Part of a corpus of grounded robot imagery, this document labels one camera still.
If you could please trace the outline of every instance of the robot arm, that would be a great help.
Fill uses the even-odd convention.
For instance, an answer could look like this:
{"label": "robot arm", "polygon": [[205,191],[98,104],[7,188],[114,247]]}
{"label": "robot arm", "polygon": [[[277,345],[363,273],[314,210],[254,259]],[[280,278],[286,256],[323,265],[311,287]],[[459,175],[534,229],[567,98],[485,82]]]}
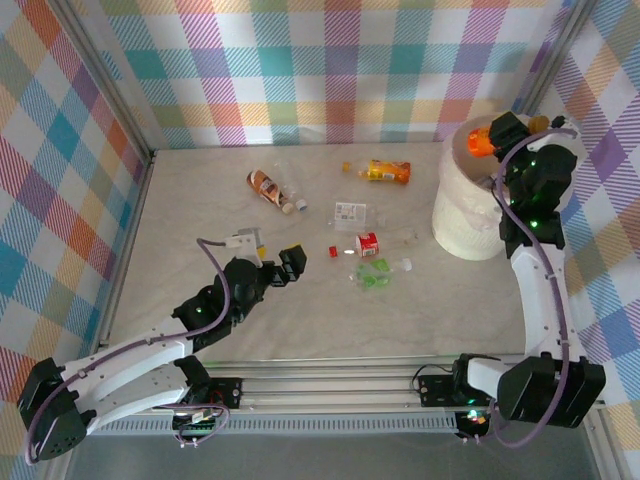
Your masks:
{"label": "robot arm", "polygon": [[565,128],[538,135],[542,138],[519,150],[517,145],[527,143],[530,134],[513,114],[496,119],[489,133],[495,155],[510,162],[501,166],[510,201],[506,204],[504,193],[498,192],[500,234],[520,288],[527,358],[508,368],[498,359],[463,355],[454,365],[454,377],[459,389],[497,400],[506,419],[576,427],[604,388],[605,375],[602,366],[587,362],[569,310],[565,243],[556,210],[571,185],[576,166],[571,151],[577,142],[566,133],[567,126],[575,127],[561,117],[554,124]]}
{"label": "robot arm", "polygon": [[306,265],[299,245],[280,252],[282,265],[263,262],[258,229],[241,230],[221,245],[237,249],[224,268],[226,283],[216,276],[171,316],[129,341],[62,367],[51,358],[33,367],[18,403],[29,432],[28,461],[62,455],[124,416],[205,400],[209,376],[191,354],[229,335],[268,286],[298,280]]}

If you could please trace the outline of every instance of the green plastic piece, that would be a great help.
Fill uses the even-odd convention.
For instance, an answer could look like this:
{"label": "green plastic piece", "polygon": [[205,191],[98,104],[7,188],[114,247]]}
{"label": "green plastic piece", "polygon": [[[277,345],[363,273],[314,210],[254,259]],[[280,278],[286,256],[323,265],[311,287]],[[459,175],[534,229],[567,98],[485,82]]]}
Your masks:
{"label": "green plastic piece", "polygon": [[387,261],[381,258],[358,266],[356,278],[365,290],[385,287],[391,281],[391,268]]}

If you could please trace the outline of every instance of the white bottle cap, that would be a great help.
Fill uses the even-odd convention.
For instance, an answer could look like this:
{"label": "white bottle cap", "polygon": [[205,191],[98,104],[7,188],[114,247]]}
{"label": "white bottle cap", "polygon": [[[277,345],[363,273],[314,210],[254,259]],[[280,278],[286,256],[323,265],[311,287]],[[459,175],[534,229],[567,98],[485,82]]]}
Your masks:
{"label": "white bottle cap", "polygon": [[300,212],[304,212],[307,209],[307,201],[304,198],[301,198],[296,202],[296,208]]}

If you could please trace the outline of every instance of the white plastic container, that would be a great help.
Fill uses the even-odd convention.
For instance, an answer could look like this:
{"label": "white plastic container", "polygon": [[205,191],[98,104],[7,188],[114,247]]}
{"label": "white plastic container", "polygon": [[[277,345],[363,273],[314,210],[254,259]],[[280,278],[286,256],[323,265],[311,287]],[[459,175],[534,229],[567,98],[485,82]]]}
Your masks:
{"label": "white plastic container", "polygon": [[500,240],[500,207],[491,195],[487,177],[500,164],[493,155],[476,158],[467,149],[471,130],[489,125],[499,114],[478,117],[463,124],[443,143],[440,185],[433,207],[432,229],[446,251],[465,260],[487,260],[504,251]]}

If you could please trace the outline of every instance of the colorful plaid backdrop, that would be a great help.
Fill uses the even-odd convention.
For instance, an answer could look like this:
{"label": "colorful plaid backdrop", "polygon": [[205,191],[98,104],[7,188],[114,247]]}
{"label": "colorful plaid backdrop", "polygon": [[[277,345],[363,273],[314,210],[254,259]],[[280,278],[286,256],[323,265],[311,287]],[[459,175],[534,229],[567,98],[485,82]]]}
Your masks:
{"label": "colorful plaid backdrop", "polygon": [[574,318],[640,478],[640,1],[601,0],[541,111],[568,112],[589,153],[563,220]]}
{"label": "colorful plaid backdrop", "polygon": [[142,162],[44,0],[0,4],[0,480],[35,477],[16,401],[86,355]]}
{"label": "colorful plaid backdrop", "polygon": [[165,148],[442,140],[510,105],[562,3],[75,1]]}

